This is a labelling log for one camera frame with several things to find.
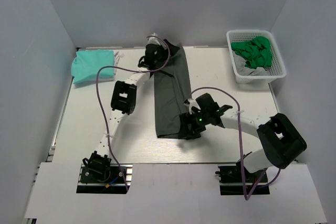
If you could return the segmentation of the dark grey t shirt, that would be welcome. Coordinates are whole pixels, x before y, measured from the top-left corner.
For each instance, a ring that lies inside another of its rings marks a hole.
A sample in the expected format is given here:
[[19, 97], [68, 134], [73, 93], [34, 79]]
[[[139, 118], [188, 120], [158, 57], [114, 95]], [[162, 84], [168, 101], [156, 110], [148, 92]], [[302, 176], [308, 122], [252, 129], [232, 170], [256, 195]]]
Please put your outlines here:
[[174, 77], [162, 73], [154, 73], [154, 106], [155, 131], [158, 138], [178, 138], [180, 130], [180, 114], [187, 112], [183, 104], [191, 94], [190, 75], [186, 53], [181, 43], [171, 57], [164, 71]]

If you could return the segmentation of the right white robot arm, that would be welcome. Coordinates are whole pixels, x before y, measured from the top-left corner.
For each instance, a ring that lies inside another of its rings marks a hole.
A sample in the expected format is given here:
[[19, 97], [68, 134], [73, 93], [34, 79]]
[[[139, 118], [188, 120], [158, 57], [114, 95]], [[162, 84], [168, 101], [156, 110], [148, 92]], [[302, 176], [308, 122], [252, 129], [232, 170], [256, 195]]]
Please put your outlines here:
[[246, 133], [260, 140], [262, 148], [243, 154], [237, 162], [238, 177], [247, 182], [256, 172], [276, 167], [285, 169], [302, 152], [307, 144], [288, 117], [277, 113], [269, 118], [244, 116], [241, 111], [231, 112], [231, 105], [219, 106], [209, 93], [184, 101], [187, 112], [180, 114], [179, 139], [201, 137], [208, 125], [237, 130], [238, 140]]

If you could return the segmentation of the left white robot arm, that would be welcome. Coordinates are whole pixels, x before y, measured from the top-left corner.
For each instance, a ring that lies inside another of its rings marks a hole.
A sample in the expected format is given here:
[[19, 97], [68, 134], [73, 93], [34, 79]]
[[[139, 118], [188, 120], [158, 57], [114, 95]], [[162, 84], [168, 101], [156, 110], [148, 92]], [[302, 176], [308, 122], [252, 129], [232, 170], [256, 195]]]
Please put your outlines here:
[[83, 164], [93, 176], [101, 182], [110, 178], [110, 164], [115, 156], [112, 154], [111, 143], [118, 127], [133, 113], [137, 99], [137, 89], [146, 83], [155, 72], [163, 72], [169, 60], [178, 52], [179, 47], [166, 39], [160, 39], [156, 34], [147, 37], [145, 55], [138, 61], [137, 70], [117, 67], [131, 72], [132, 75], [124, 81], [116, 81], [111, 98], [111, 115], [107, 118], [102, 111], [106, 131], [96, 150], [90, 158], [83, 159]]

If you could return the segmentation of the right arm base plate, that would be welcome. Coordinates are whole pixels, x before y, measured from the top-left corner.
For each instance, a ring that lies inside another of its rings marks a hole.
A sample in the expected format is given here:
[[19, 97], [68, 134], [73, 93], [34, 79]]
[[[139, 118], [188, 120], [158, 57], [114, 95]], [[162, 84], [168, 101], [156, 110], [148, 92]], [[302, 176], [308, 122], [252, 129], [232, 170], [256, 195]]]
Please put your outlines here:
[[[215, 174], [219, 178], [219, 188], [221, 196], [239, 196], [244, 195], [243, 182], [241, 178], [241, 170], [238, 166], [219, 166], [218, 171]], [[249, 173], [245, 170], [245, 182], [247, 194], [251, 191], [253, 185], [261, 176], [262, 171], [259, 170], [255, 173]], [[253, 195], [269, 195], [269, 186], [265, 186], [268, 183], [268, 177], [265, 174], [256, 188], [253, 191]]]

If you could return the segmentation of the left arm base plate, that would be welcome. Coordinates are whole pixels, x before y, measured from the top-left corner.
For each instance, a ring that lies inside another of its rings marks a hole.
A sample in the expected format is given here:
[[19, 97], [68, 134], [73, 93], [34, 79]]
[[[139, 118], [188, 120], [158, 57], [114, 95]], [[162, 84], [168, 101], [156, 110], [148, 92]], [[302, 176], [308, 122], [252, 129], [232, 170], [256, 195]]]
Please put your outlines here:
[[117, 194], [125, 195], [127, 189], [117, 164], [110, 165], [110, 171], [106, 177], [90, 171], [84, 165], [81, 166], [78, 183], [77, 194]]

